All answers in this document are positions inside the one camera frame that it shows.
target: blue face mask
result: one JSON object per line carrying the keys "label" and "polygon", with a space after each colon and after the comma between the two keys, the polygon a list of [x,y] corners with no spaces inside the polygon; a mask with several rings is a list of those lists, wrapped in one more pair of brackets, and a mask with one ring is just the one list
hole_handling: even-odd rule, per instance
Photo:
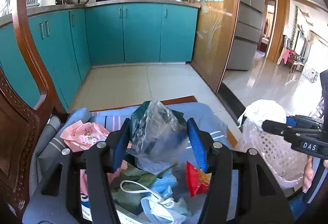
{"label": "blue face mask", "polygon": [[[135,183],[144,188],[144,190],[127,191],[123,188],[125,182]],[[168,186],[167,190],[162,194],[134,181],[122,181],[120,186],[123,191],[128,193],[151,193],[150,196],[141,199],[141,205],[145,215],[153,224],[181,224],[190,215],[183,198],[180,198],[178,202],[175,202],[172,198],[171,186]]]}

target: silver bolt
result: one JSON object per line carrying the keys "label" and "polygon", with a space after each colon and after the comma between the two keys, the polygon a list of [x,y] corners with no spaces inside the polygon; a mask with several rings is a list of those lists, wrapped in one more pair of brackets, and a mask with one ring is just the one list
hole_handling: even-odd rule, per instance
{"label": "silver bolt", "polygon": [[223,147],[223,145],[222,145],[222,143],[220,143],[220,142],[214,142],[214,143],[213,143],[213,147],[216,148],[216,149],[220,149],[220,148]]}
{"label": "silver bolt", "polygon": [[104,141],[98,142],[97,143],[97,147],[98,148],[104,148],[104,147],[106,147],[106,142],[104,142]]}
{"label": "silver bolt", "polygon": [[71,151],[70,151],[69,148],[64,148],[64,149],[62,150],[62,155],[68,155],[70,152],[71,152]]}
{"label": "silver bolt", "polygon": [[251,155],[257,155],[257,150],[254,149],[254,148],[250,148],[250,149],[248,150],[248,152],[249,152]]}

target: cabinet handle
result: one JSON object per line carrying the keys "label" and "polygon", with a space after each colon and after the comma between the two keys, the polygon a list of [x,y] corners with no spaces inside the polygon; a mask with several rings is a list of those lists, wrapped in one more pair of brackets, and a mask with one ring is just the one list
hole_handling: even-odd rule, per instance
{"label": "cabinet handle", "polygon": [[40,23],[40,31],[41,31],[41,39],[43,40],[44,37],[44,29],[43,29],[43,23]]}
{"label": "cabinet handle", "polygon": [[46,21],[46,32],[47,32],[47,37],[49,37],[50,36],[49,21]]}

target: gray refrigerator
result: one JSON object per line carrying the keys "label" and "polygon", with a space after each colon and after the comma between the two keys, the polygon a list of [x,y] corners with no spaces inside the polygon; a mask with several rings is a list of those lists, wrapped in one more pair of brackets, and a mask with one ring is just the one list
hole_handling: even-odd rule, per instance
{"label": "gray refrigerator", "polygon": [[249,70],[261,35],[265,0],[240,0],[227,69]]}

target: pink cloth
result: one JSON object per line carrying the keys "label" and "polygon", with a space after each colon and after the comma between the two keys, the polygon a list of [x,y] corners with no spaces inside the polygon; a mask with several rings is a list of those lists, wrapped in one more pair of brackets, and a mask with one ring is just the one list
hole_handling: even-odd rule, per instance
{"label": "pink cloth", "polygon": [[[73,152],[79,152],[88,150],[99,141],[106,140],[108,134],[109,131],[100,124],[91,122],[83,124],[79,120],[67,127],[60,135],[60,138],[64,139],[64,142]],[[127,162],[123,160],[121,167],[115,173],[107,173],[109,184],[112,183],[114,178],[120,175],[122,169],[127,169],[127,167]],[[80,171],[80,192],[88,195],[88,182],[85,169],[81,169]]]}
{"label": "pink cloth", "polygon": [[285,53],[283,54],[282,58],[284,60],[284,65],[286,65],[288,57],[289,57],[290,50],[286,49]]}

